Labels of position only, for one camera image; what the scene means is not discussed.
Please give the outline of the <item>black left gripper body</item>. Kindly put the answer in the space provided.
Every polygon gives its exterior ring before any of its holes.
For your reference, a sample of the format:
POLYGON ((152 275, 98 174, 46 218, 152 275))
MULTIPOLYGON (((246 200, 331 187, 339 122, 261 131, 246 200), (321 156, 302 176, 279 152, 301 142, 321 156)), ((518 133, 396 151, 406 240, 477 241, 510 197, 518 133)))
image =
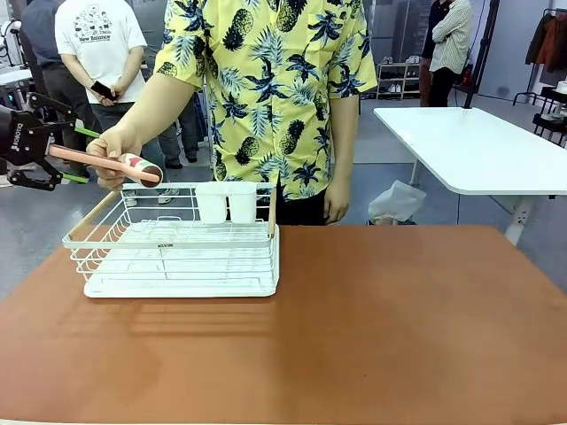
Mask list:
POLYGON ((31 171, 46 173, 48 131, 45 123, 30 111, 0 105, 0 175, 31 171))

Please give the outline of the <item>pink-handled lint roller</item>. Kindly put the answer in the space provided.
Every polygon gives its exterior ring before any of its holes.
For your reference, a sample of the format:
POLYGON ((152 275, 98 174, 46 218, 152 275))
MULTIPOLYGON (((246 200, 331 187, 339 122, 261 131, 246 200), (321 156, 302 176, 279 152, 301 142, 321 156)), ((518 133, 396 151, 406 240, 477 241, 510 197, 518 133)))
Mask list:
POLYGON ((119 158, 106 158, 57 145, 52 145, 48 153, 55 158, 120 172, 145 188, 153 189, 163 181, 163 172, 158 166, 131 153, 125 153, 119 158))

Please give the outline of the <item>person's right hand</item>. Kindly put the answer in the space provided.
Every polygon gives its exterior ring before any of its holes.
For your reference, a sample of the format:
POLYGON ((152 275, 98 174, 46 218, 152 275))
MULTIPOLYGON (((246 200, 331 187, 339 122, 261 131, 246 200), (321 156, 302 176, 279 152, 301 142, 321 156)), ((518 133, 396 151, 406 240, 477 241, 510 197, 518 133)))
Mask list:
MULTIPOLYGON (((142 144, 135 132, 123 126, 113 126, 94 139, 87 146, 90 155, 103 158, 119 158, 124 153, 139 155, 142 144)), ((111 191, 120 191, 126 177, 118 171, 95 166, 98 185, 111 191)))

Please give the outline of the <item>person's left hand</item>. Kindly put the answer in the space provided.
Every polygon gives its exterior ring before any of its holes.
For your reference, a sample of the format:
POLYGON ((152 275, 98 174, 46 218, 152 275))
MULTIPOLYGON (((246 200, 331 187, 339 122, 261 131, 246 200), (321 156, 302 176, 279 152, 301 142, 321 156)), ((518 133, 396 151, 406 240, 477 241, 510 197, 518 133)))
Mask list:
POLYGON ((348 182, 332 181, 324 196, 325 224, 341 221, 348 212, 350 203, 350 186, 348 182))

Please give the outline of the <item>black smartphone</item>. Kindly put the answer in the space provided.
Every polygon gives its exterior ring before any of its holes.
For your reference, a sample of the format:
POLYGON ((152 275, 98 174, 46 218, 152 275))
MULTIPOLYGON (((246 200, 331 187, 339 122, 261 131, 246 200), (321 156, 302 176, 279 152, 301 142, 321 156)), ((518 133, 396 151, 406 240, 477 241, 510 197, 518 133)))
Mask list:
POLYGON ((91 90, 110 101, 116 100, 116 96, 113 94, 112 90, 99 81, 93 83, 91 90))

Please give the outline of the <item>man in dark shirt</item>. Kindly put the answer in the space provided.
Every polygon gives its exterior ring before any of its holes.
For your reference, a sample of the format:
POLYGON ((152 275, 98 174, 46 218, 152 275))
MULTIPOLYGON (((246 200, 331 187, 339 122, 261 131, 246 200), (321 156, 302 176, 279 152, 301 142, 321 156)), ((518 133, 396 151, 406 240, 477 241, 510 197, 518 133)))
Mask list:
POLYGON ((101 129, 87 98, 86 89, 64 65, 55 39, 55 15, 63 0, 27 0, 21 30, 31 44, 42 70, 49 97, 70 106, 87 129, 101 129))

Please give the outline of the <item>man in white T-shirt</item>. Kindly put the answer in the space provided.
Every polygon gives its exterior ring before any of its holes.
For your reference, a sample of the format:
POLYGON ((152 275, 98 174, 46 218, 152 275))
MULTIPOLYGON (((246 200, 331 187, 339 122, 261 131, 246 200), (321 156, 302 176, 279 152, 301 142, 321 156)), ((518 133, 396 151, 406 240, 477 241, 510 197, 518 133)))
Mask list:
POLYGON ((103 130, 116 125, 144 88, 146 41, 125 0, 65 0, 55 15, 55 39, 64 65, 86 89, 103 130), (116 96, 91 90, 99 81, 116 96))

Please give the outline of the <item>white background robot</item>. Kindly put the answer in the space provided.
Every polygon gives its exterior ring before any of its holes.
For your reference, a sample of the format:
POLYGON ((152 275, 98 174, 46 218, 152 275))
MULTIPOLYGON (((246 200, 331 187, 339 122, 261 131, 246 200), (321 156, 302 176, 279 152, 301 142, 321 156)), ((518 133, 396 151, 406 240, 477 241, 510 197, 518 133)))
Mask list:
POLYGON ((7 20, 0 25, 0 69, 23 64, 19 43, 20 25, 17 19, 7 20))

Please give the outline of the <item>white drain tray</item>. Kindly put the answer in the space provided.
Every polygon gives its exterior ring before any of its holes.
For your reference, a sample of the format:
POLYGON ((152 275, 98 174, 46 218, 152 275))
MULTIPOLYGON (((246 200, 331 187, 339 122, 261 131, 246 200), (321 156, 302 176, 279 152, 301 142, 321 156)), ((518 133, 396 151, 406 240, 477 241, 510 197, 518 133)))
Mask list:
POLYGON ((279 231, 143 220, 74 259, 89 298, 264 298, 279 281, 279 231))

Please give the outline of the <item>person in yellow pineapple shirt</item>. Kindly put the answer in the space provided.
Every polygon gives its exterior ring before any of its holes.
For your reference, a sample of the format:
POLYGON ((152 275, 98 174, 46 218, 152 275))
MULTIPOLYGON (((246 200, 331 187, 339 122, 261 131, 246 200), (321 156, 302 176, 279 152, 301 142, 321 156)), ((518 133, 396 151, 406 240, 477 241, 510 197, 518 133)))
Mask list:
POLYGON ((362 0, 168 0, 157 73, 203 89, 218 182, 269 182, 284 225, 325 225, 330 100, 377 84, 362 0))

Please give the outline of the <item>white shoe rack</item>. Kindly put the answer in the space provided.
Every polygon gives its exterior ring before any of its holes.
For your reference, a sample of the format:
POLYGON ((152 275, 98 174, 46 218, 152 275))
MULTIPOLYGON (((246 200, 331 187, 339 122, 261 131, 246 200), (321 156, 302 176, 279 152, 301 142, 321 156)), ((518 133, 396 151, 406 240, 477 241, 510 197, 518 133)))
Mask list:
POLYGON ((410 56, 402 62, 395 62, 393 57, 384 57, 377 65, 377 98, 418 98, 419 65, 418 56, 410 56))

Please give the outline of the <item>white plastic bag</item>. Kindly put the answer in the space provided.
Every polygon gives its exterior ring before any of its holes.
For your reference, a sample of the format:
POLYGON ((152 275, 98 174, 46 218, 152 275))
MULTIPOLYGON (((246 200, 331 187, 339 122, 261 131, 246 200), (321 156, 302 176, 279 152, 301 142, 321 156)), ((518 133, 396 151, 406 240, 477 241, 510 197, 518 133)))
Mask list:
POLYGON ((426 193, 396 180, 369 203, 368 225, 412 225, 413 215, 423 206, 426 193))

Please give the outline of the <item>black slanted pole stand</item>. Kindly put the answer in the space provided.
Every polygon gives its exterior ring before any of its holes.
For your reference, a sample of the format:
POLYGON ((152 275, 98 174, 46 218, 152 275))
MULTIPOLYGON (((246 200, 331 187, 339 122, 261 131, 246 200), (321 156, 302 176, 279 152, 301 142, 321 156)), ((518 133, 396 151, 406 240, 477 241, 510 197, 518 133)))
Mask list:
POLYGON ((473 97, 478 93, 482 77, 485 71, 485 64, 488 59, 489 50, 492 44, 493 32, 497 20, 501 0, 490 0, 489 10, 486 18, 485 31, 479 44, 479 51, 476 64, 473 68, 471 85, 465 90, 467 96, 463 105, 464 109, 470 109, 473 97))

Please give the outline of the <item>black clothes rack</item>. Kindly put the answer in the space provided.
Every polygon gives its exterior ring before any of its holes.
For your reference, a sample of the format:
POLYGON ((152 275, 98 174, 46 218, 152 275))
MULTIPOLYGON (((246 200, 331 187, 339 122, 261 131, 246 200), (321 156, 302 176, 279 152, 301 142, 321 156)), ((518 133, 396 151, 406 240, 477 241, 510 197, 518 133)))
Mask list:
MULTIPOLYGON (((546 9, 543 10, 541 18, 543 17, 544 14, 546 14, 548 12, 555 14, 556 12, 563 11, 563 10, 567 10, 567 7, 546 8, 546 9)), ((520 97, 522 97, 525 100, 525 102, 531 102, 532 104, 536 104, 538 102, 538 98, 540 98, 540 92, 539 92, 538 85, 540 84, 541 76, 544 76, 548 80, 553 81, 553 80, 558 79, 559 74, 567 74, 567 71, 558 71, 558 72, 549 73, 547 68, 544 65, 530 64, 528 66, 531 67, 531 73, 530 73, 530 76, 529 76, 529 79, 528 79, 527 87, 523 92, 518 92, 518 93, 515 94, 515 97, 513 99, 513 104, 516 104, 520 97)))

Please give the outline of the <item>black storage shelf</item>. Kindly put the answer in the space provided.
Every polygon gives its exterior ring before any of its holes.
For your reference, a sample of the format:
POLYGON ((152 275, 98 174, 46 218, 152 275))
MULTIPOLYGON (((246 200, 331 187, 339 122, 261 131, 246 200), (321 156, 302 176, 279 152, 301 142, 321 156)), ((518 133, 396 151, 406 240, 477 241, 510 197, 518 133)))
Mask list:
POLYGON ((567 93, 544 87, 543 105, 533 116, 533 133, 567 150, 567 93))

